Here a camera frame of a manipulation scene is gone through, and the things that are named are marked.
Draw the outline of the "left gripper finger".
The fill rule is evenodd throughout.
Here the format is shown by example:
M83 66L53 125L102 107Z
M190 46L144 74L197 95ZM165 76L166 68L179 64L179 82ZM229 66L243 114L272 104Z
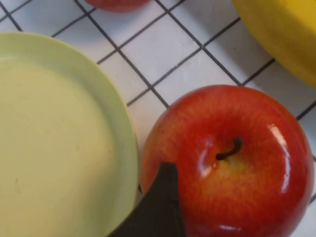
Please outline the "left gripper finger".
M110 237L185 237L176 164L162 162L151 187Z

